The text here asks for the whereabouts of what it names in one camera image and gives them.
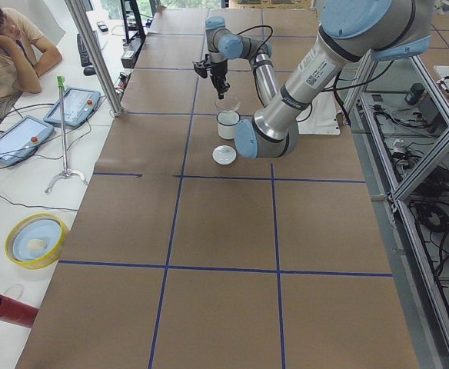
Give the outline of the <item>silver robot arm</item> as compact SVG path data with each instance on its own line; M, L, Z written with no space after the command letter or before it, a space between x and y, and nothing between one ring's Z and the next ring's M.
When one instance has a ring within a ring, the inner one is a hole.
M229 89L228 61L249 61L263 108L238 122L234 145L245 158L277 158L298 142L297 118L348 63L366 53L374 62L409 58L424 52L431 39L432 1L327 1L314 46L287 81L278 86L265 41L229 31L221 16L205 21L208 53L194 64L210 78L218 97Z

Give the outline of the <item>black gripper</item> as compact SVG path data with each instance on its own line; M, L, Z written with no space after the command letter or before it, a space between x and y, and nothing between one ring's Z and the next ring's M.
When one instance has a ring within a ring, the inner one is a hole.
M226 80L226 74L228 73L228 61L212 62L211 67L211 81L215 89L218 92L218 98L223 99L225 93L229 91L230 84Z

